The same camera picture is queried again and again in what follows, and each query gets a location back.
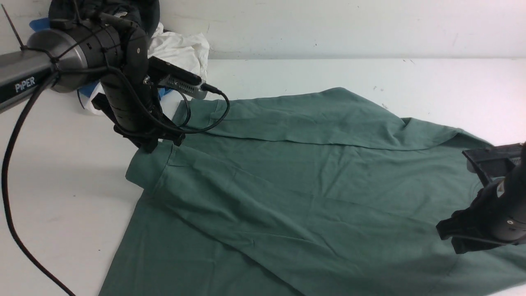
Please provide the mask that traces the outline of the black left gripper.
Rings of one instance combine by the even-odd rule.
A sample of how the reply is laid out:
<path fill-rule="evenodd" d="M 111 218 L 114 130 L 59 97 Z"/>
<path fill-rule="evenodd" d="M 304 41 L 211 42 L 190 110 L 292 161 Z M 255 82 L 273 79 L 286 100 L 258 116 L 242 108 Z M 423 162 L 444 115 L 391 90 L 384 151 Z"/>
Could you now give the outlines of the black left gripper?
<path fill-rule="evenodd" d="M 94 106 L 114 123 L 115 132 L 137 148 L 152 153 L 159 140 L 168 140 L 175 146 L 183 143 L 184 133 L 163 113 L 152 86 L 143 82 L 127 86 L 127 80 L 116 74 L 103 76 L 100 84 L 105 94 L 94 98 Z"/>

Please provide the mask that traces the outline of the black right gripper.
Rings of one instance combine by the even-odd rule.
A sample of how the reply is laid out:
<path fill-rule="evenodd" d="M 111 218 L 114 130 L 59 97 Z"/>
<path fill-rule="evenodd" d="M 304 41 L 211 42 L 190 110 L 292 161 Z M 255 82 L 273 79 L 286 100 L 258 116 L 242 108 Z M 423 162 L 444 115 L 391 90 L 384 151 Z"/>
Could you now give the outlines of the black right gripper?
<path fill-rule="evenodd" d="M 441 240 L 451 239 L 456 254 L 525 244 L 525 181 L 494 180 L 436 230 Z"/>

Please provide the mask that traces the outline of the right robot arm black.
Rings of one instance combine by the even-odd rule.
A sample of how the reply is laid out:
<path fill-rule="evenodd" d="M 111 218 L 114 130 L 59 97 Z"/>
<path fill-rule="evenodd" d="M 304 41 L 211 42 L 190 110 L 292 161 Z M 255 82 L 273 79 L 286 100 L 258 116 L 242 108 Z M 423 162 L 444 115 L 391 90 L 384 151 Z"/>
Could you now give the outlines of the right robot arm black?
<path fill-rule="evenodd" d="M 468 170 L 482 188 L 464 210 L 440 221 L 441 240 L 451 240 L 456 254 L 525 243 L 526 165 L 524 143 L 464 150 Z"/>

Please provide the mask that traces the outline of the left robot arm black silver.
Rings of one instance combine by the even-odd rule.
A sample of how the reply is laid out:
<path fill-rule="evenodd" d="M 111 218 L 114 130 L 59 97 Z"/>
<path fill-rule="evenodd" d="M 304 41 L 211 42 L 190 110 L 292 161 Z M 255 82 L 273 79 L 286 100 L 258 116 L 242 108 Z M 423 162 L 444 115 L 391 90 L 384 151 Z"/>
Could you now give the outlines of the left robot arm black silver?
<path fill-rule="evenodd" d="M 19 52 L 1 55 L 1 111 L 50 88 L 69 93 L 99 82 L 94 99 L 113 129 L 138 148 L 152 152 L 159 140 L 180 146 L 185 138 L 162 111 L 157 92 L 160 72 L 147 56 L 146 33 L 134 22 L 113 16 L 51 22 L 35 32 Z"/>

